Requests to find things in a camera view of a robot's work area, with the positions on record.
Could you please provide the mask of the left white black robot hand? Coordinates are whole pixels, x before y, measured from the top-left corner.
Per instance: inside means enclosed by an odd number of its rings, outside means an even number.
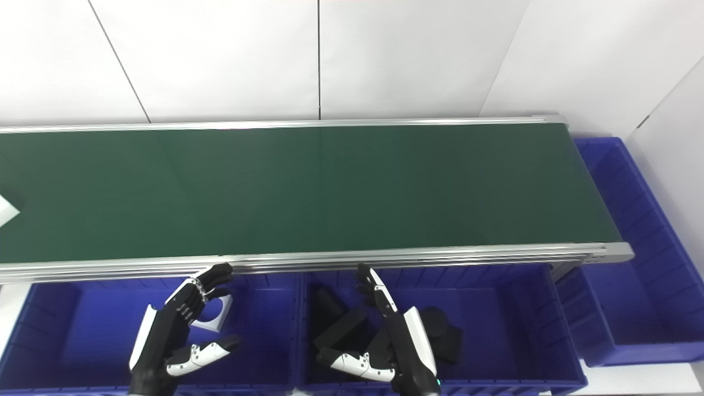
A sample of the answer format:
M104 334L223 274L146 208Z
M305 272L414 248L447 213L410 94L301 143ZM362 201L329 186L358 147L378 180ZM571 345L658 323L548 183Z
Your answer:
M147 306L131 351L129 395L173 395L180 377L226 358L241 346L239 335L186 343L206 304L229 294L224 285L232 278L232 266L217 263L188 276L160 309Z

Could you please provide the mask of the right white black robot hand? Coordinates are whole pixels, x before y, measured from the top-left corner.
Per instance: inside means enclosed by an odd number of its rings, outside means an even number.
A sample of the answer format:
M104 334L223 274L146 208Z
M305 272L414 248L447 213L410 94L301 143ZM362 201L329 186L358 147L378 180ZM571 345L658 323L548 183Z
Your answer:
M355 278L364 302L379 311L384 326L362 353L323 344L317 362L363 380L389 383L400 395L440 395L435 356L418 309L399 311L384 281L367 264L357 266Z

